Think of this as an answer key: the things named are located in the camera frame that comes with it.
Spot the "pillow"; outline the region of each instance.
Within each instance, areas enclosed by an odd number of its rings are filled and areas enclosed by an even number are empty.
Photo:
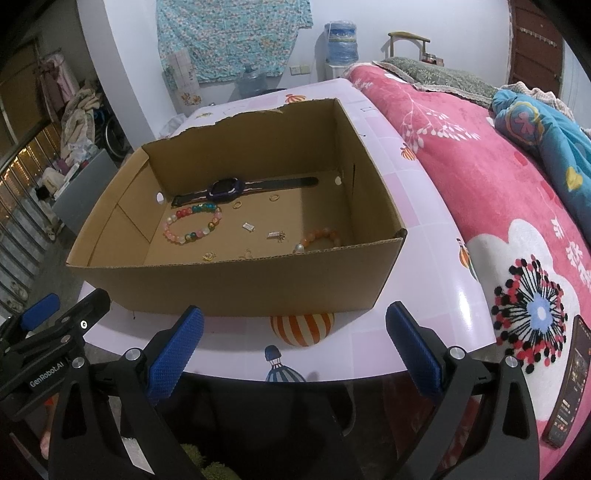
[[[464,70],[448,69],[406,57],[391,57],[374,63],[412,83],[417,90],[451,93],[488,109],[498,90]]]

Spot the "colorful beaded bracelet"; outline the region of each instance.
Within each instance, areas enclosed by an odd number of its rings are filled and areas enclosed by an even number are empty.
[[[314,240],[317,238],[330,238],[333,241],[335,247],[341,246],[341,241],[339,237],[339,233],[332,229],[332,228],[323,228],[322,230],[315,230],[314,232],[308,233],[299,244],[297,244],[294,248],[295,254],[301,254],[306,250],[306,247],[310,245]]]
[[[177,220],[200,212],[213,213],[212,221],[209,222],[204,229],[195,230],[194,232],[189,232],[185,235],[179,236],[170,231],[170,225],[172,225]],[[192,207],[181,208],[180,210],[177,210],[175,215],[171,215],[166,219],[166,221],[162,224],[162,227],[164,228],[164,236],[168,238],[168,240],[170,240],[172,243],[183,245],[187,242],[194,242],[197,240],[197,238],[203,238],[204,236],[208,235],[215,229],[221,219],[222,209],[215,203],[200,203],[199,205],[193,205]]]

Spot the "screw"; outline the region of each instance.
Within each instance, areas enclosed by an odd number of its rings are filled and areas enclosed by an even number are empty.
[[[466,356],[466,352],[464,351],[464,349],[458,346],[451,347],[449,349],[449,354],[456,360],[461,360]]]
[[[77,356],[74,360],[72,360],[72,366],[74,368],[80,368],[82,365],[84,365],[84,358],[81,356]]]
[[[517,367],[517,365],[519,365],[519,362],[514,356],[506,356],[505,363],[509,365],[511,368],[515,368]]]
[[[137,360],[141,354],[142,350],[140,350],[139,348],[130,348],[125,352],[125,358],[127,360],[133,361]]]

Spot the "hot air balloon print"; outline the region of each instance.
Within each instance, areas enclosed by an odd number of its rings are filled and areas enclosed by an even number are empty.
[[[265,348],[265,358],[271,364],[271,370],[267,375],[268,382],[303,383],[306,381],[293,368],[281,364],[281,352],[275,345]]]
[[[460,238],[456,238],[456,240],[457,243],[460,245],[460,263],[464,265],[464,267],[466,267],[468,270],[470,270],[472,277],[474,277],[474,279],[478,281],[478,277],[476,276],[476,270],[474,270],[474,265],[472,264],[472,259],[470,258],[470,252],[468,251],[466,245],[464,245],[464,242],[462,242]]]
[[[402,157],[406,158],[407,160],[416,160],[417,156],[410,149],[410,147],[406,143],[403,143],[403,145],[403,147],[400,147],[400,154]]]
[[[275,335],[291,346],[312,346],[325,339],[335,325],[333,313],[271,317]]]
[[[297,103],[303,102],[306,97],[304,95],[293,95],[293,93],[288,93],[286,96],[285,102],[286,103]]]

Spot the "watch face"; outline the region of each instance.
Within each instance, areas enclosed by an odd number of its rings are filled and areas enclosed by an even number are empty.
[[[223,179],[218,180],[213,184],[211,189],[212,195],[220,195],[221,193],[231,193],[236,188],[238,179]]]

